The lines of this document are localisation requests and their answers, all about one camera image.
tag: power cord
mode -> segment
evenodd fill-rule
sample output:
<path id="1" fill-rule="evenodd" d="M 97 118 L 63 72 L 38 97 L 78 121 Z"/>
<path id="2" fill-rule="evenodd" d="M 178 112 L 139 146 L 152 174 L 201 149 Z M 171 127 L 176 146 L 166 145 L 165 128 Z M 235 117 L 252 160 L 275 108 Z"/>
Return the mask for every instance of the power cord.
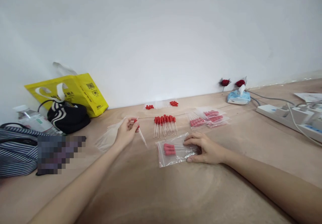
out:
<path id="1" fill-rule="evenodd" d="M 322 147 L 322 144 L 320 144 L 318 141 L 315 141 L 314 139 L 310 138 L 308 135 L 306 135 L 299 127 L 298 125 L 295 123 L 295 120 L 294 120 L 294 117 L 293 117 L 293 113 L 292 113 L 292 109 L 291 107 L 289 106 L 289 103 L 287 103 L 287 106 L 288 106 L 288 109 L 289 109 L 289 112 L 291 114 L 291 117 L 292 117 L 292 121 L 294 123 L 294 125 L 296 126 L 296 128 L 300 131 L 300 133 L 302 133 L 304 136 L 306 136 L 308 139 L 310 139 L 312 142 L 314 142 L 316 145 Z"/>
<path id="2" fill-rule="evenodd" d="M 256 101 L 257 102 L 257 104 L 259 105 L 259 106 L 261 106 L 262 104 L 256 99 L 256 98 L 254 98 L 254 97 L 251 97 L 254 101 Z"/>
<path id="3" fill-rule="evenodd" d="M 262 97 L 262 98 L 266 98 L 266 99 L 270 99 L 270 100 L 281 100 L 281 101 L 285 101 L 285 102 L 291 103 L 292 105 L 295 105 L 293 102 L 288 101 L 288 100 L 284 100 L 284 99 L 280 99 L 280 98 L 271 98 L 271 97 L 261 96 L 261 95 L 259 95 L 259 94 L 257 94 L 257 93 L 251 92 L 250 90 L 245 90 L 245 91 L 248 91 L 248 92 L 250 92 L 250 93 L 252 93 L 252 94 L 254 94 L 254 95 L 257 95 L 257 96 L 259 96 L 259 97 Z"/>

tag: bottle label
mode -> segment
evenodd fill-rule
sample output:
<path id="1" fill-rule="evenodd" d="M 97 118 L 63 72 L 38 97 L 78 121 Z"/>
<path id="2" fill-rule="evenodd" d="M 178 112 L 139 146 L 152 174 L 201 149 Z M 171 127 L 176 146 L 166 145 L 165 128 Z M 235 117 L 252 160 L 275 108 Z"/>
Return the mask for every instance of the bottle label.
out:
<path id="1" fill-rule="evenodd" d="M 43 116 L 40 116 L 37 119 L 21 119 L 19 120 L 19 122 L 26 127 L 38 132 L 44 132 L 53 127 L 53 125 Z"/>

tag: tissue box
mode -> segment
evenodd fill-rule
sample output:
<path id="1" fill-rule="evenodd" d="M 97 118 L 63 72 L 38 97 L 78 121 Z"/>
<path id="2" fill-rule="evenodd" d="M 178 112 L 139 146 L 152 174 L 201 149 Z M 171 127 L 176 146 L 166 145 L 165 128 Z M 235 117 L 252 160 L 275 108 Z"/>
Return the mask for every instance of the tissue box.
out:
<path id="1" fill-rule="evenodd" d="M 246 105 L 251 101 L 251 96 L 249 92 L 243 92 L 242 96 L 240 96 L 240 91 L 235 90 L 229 93 L 227 102 L 237 105 Z"/>

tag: white tissue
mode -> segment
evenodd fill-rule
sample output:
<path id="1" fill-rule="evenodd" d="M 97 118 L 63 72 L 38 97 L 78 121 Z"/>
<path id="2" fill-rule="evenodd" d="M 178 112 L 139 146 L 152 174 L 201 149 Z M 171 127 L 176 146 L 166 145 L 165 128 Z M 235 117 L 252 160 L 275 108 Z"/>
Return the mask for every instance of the white tissue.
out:
<path id="1" fill-rule="evenodd" d="M 242 85 L 241 87 L 239 87 L 240 97 L 242 97 L 244 90 L 245 90 L 245 85 Z"/>

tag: paper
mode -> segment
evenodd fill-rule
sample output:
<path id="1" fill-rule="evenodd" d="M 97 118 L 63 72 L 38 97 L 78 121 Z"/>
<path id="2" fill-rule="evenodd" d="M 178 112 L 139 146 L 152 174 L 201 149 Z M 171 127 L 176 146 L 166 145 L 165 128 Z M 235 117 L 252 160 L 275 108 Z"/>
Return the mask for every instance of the paper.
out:
<path id="1" fill-rule="evenodd" d="M 305 102 L 322 101 L 322 94 L 319 93 L 294 93 L 294 95 L 303 99 Z"/>

